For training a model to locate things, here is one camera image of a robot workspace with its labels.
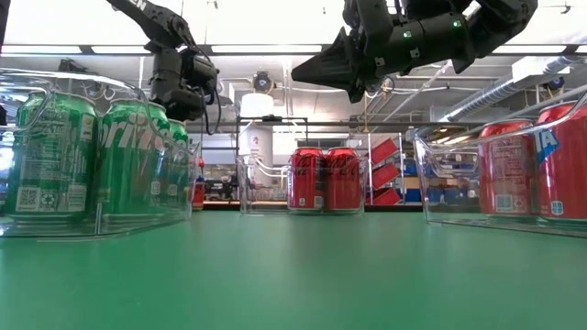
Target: ceiling light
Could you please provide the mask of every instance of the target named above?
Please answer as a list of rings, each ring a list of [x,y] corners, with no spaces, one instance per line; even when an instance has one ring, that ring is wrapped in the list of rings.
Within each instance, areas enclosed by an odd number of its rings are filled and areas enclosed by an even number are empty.
[[[214,53],[318,53],[320,45],[225,45],[212,46]]]
[[[82,50],[77,46],[38,46],[22,45],[13,46],[5,45],[2,47],[4,54],[81,54]]]
[[[92,46],[96,54],[150,54],[143,46]]]
[[[493,51],[493,54],[559,54],[565,46],[537,46],[537,45],[503,45]]]
[[[450,139],[450,137],[443,137],[440,140],[436,141],[437,143],[443,143],[445,141],[448,141]]]
[[[467,138],[470,138],[470,137],[457,137],[455,139],[452,139],[451,141],[445,142],[445,144],[446,145],[456,144],[456,143],[459,143],[459,142],[466,140]]]

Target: cable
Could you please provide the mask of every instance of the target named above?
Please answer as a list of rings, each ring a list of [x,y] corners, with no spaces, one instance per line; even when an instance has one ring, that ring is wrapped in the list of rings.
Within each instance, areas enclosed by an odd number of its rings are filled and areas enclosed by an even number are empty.
[[[210,104],[214,102],[216,98],[216,102],[218,103],[218,119],[216,120],[216,127],[214,128],[214,132],[210,132],[210,121],[208,119],[208,111],[207,109],[204,110],[204,117],[205,117],[205,132],[209,136],[213,136],[215,133],[218,133],[218,127],[220,126],[220,118],[222,117],[222,105],[220,104],[220,96],[218,96],[218,91],[216,88],[212,92],[210,97]]]

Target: green soda can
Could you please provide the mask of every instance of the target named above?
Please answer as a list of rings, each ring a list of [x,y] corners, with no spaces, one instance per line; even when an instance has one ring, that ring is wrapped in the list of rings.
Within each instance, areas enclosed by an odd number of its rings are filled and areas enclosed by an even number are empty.
[[[170,158],[169,180],[167,185],[167,205],[174,208],[184,207],[187,201],[187,193],[184,191],[187,187],[188,173],[188,151],[187,151],[187,130],[185,123],[169,119],[171,126],[171,136],[179,148],[173,146]]]
[[[33,92],[17,110],[17,127],[25,127],[35,117],[45,101],[45,92]]]
[[[89,211],[97,142],[94,103],[55,93],[43,109],[34,95],[17,114],[15,167],[6,212],[22,221],[81,220]],[[34,122],[38,111],[42,111]]]
[[[143,139],[148,126],[147,107],[139,100],[113,101],[102,118],[97,183],[102,217],[139,215],[138,210],[144,206],[136,203],[133,185],[139,173],[138,147],[150,143]]]
[[[149,104],[151,125],[147,125],[141,133],[139,143],[138,173],[135,175],[137,183],[135,189],[135,206],[152,213],[162,212],[165,194],[161,187],[167,179],[168,167],[165,164],[165,138],[170,136],[170,123],[165,115],[165,107]]]

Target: black robotic arm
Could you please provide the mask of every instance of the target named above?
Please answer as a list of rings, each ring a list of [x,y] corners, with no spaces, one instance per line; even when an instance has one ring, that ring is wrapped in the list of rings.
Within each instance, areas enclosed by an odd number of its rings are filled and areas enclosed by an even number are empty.
[[[137,22],[150,39],[145,49],[155,55],[151,101],[165,106],[171,119],[184,121],[206,116],[210,134],[206,105],[218,98],[218,70],[198,49],[187,22],[170,9],[146,0],[106,1]],[[177,49],[182,45],[186,49],[180,52]]]
[[[452,59],[456,73],[520,33],[537,0],[479,0],[471,18],[462,12],[471,0],[345,0],[342,28],[331,47],[293,69],[292,78],[347,91],[352,103],[379,89],[387,74]]]

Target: coca-cola can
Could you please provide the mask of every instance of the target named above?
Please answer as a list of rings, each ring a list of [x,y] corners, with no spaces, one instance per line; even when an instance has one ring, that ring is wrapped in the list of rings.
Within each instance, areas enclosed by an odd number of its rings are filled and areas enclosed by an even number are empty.
[[[483,127],[481,138],[532,127],[528,119],[506,119]],[[537,215],[534,137],[498,137],[479,145],[479,202],[490,217],[532,220]]]
[[[556,104],[540,112],[537,126],[569,114],[574,102]],[[545,219],[587,220],[587,106],[565,121],[535,133],[540,215]]]
[[[290,158],[287,205],[292,211],[322,211],[325,157],[319,148],[298,148]]]
[[[327,200],[330,212],[358,212],[362,209],[360,159],[354,148],[331,148],[327,155]]]

